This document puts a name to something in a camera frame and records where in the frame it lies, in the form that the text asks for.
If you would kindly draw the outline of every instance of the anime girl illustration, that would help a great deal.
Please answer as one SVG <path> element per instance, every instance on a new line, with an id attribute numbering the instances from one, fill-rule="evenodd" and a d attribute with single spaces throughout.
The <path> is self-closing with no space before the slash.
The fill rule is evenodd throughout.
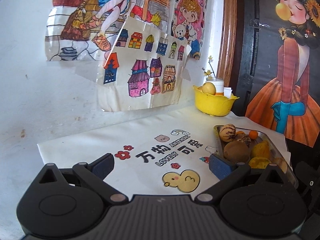
<path id="1" fill-rule="evenodd" d="M 308 94 L 309 55 L 320 45 L 320 6 L 316 0 L 277 1 L 277 15 L 292 25 L 279 29 L 283 45 L 278 50 L 277 77 L 257 93 L 245 116 L 313 147 L 320 131 L 320 107 Z"/>
<path id="2" fill-rule="evenodd" d="M 200 59 L 203 39 L 205 0 L 176 0 L 177 7 L 172 21 L 172 36 L 186 39 L 191 46 L 190 56 Z"/>
<path id="3" fill-rule="evenodd" d="M 107 40 L 105 33 L 106 30 L 119 18 L 120 15 L 129 16 L 132 8 L 134 7 L 136 0 L 98 0 L 101 9 L 99 12 L 92 16 L 91 20 L 80 24 L 80 29 L 86 31 L 101 27 L 100 32 L 92 39 L 92 41 L 102 51 L 109 51 L 111 44 Z M 110 12 L 104 22 L 101 17 Z"/>

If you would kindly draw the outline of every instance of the white bottle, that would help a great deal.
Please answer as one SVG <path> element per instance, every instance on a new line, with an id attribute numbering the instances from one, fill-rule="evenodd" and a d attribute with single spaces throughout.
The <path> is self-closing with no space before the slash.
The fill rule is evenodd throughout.
<path id="1" fill-rule="evenodd" d="M 223 78 L 213 78 L 212 76 L 207 77 L 207 82 L 214 84 L 216 87 L 215 96 L 223 96 L 224 95 L 224 80 Z"/>

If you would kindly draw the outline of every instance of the red flower print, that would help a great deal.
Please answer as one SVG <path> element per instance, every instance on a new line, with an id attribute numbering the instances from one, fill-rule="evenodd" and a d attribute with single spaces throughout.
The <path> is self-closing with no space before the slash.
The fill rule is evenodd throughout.
<path id="1" fill-rule="evenodd" d="M 179 169 L 181 166 L 177 163 L 171 163 L 171 168 L 173 169 Z"/>
<path id="2" fill-rule="evenodd" d="M 115 154 L 115 157 L 119 158 L 120 160 L 125 160 L 130 159 L 131 156 L 129 152 L 118 151 L 118 153 Z"/>
<path id="3" fill-rule="evenodd" d="M 131 150 L 133 150 L 134 148 L 133 148 L 131 145 L 125 145 L 125 146 L 123 147 L 123 149 L 124 149 L 125 151 L 131 151 Z"/>

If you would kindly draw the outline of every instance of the blue glove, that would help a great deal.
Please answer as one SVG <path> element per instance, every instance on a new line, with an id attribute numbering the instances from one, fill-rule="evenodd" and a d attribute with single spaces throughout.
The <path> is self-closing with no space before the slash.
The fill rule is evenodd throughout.
<path id="1" fill-rule="evenodd" d="M 271 108 L 274 111 L 273 115 L 276 118 L 277 122 L 276 131 L 279 133 L 284 133 L 285 127 L 287 125 L 290 103 L 284 103 L 282 101 L 276 102 L 273 104 L 273 106 L 271 106 Z"/>
<path id="2" fill-rule="evenodd" d="M 274 117 L 276 119 L 276 122 L 280 120 L 280 102 L 274 103 L 271 108 L 273 109 Z M 289 109 L 289 115 L 293 116 L 301 116 L 304 115 L 305 113 L 305 106 L 302 102 L 297 102 L 290 104 L 290 109 Z"/>

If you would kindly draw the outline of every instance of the wooden door frame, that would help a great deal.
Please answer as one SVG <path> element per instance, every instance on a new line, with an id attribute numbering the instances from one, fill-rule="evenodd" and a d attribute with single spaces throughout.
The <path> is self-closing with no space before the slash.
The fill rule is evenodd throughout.
<path id="1" fill-rule="evenodd" d="M 237 0 L 223 0 L 223 21 L 217 77 L 229 86 L 236 43 Z"/>

